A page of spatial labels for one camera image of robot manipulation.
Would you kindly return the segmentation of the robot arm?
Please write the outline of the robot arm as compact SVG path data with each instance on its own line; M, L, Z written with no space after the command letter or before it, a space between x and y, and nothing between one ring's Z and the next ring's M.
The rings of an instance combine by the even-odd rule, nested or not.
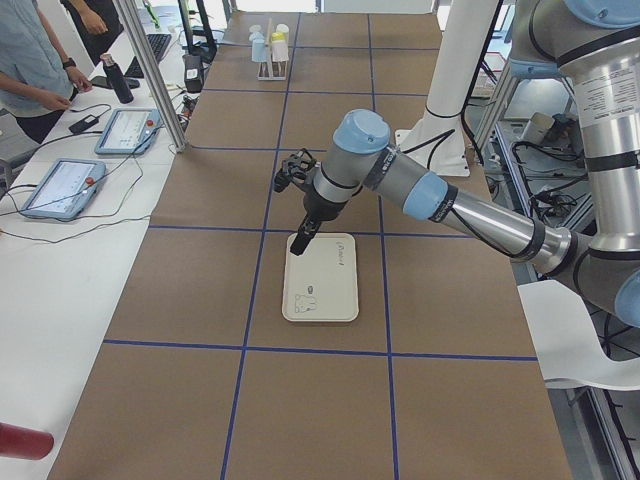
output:
M639 5L635 1L520 1L512 54L550 62L574 91L596 230L549 226L493 202L436 164L396 147L377 113L348 112L322 159L287 157L273 186L303 193L305 217L291 252L302 254L321 226L362 189L406 216L468 234L515 262L528 262L584 300L639 323Z

